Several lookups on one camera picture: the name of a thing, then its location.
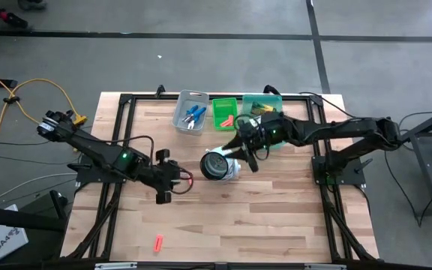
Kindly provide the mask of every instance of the concrete floor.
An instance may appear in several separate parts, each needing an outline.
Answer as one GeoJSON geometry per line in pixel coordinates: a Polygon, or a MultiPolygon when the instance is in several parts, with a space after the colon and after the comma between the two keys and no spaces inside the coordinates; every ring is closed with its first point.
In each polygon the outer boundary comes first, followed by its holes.
{"type": "MultiPolygon", "coordinates": [[[[303,0],[58,0],[43,13],[17,10],[0,1],[37,30],[162,33],[311,33],[303,0]]],[[[432,1],[313,0],[321,35],[432,36],[432,1]]],[[[432,43],[322,42],[331,93],[342,94],[357,116],[391,116],[432,110],[432,43]]],[[[102,91],[195,89],[206,92],[260,92],[272,84],[281,92],[321,92],[312,41],[164,40],[0,37],[0,77],[20,82],[54,80],[73,98],[80,113],[93,116],[102,91]]],[[[66,110],[57,90],[35,83],[21,90],[22,103],[39,119],[47,110],[66,110]]],[[[7,93],[0,89],[2,98],[7,93]]],[[[408,119],[411,128],[424,116],[408,119]]],[[[12,106],[0,141],[42,142],[34,125],[12,106]]],[[[63,163],[77,156],[68,145],[0,145],[0,155],[63,163]]],[[[368,157],[365,169],[376,242],[382,259],[432,266],[432,217],[418,228],[410,207],[389,175],[383,153],[368,157]]],[[[413,155],[388,154],[395,175],[420,209],[428,192],[413,155]]],[[[0,193],[34,177],[70,172],[64,165],[0,159],[0,193]]],[[[35,182],[5,199],[70,180],[35,182]]],[[[59,186],[70,200],[74,184],[59,186]]],[[[16,201],[23,206],[33,198],[16,201]]]]}

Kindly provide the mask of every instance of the green bin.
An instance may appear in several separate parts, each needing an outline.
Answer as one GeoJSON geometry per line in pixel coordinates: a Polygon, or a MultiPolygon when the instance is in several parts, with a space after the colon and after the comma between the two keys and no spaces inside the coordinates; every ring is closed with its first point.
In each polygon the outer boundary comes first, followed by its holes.
{"type": "Polygon", "coordinates": [[[238,101],[234,97],[217,98],[213,100],[213,124],[216,131],[234,131],[234,126],[221,127],[228,117],[238,116],[238,101]]]}

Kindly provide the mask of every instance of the wooden tabletop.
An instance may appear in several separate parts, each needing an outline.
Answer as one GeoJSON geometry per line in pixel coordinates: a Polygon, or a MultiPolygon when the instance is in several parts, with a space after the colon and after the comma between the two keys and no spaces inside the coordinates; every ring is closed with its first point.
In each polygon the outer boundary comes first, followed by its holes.
{"type": "MultiPolygon", "coordinates": [[[[120,94],[101,93],[92,128],[94,136],[111,140],[120,94]]],[[[324,97],[344,108],[339,94],[324,97]]],[[[173,195],[170,204],[156,205],[153,189],[126,183],[118,208],[111,260],[330,262],[320,190],[311,172],[312,147],[286,144],[271,151],[268,160],[259,162],[258,173],[252,173],[243,162],[238,180],[208,181],[199,168],[201,157],[206,149],[229,142],[234,133],[214,129],[211,106],[201,136],[177,133],[171,125],[175,105],[175,100],[138,101],[131,136],[149,135],[155,141],[155,151],[170,149],[171,158],[194,174],[194,187],[185,195],[173,195]],[[154,253],[158,234],[163,235],[163,245],[161,252],[154,253]]],[[[284,101],[283,111],[293,118],[308,119],[306,106],[298,101],[284,101]]],[[[327,103],[325,113],[328,121],[346,119],[327,103]]],[[[123,119],[121,135],[125,125],[123,119]]],[[[351,139],[331,141],[336,150],[350,143],[351,139]]],[[[130,146],[149,153],[150,143],[146,139],[131,141],[130,146]]],[[[62,256],[74,250],[95,222],[101,186],[89,184],[76,195],[62,256]]],[[[341,186],[341,196],[349,228],[377,257],[365,198],[353,186],[341,186]]],[[[335,224],[334,228],[338,250],[343,254],[341,235],[335,224]]],[[[99,250],[104,245],[105,232],[106,227],[102,229],[99,250]]]]}

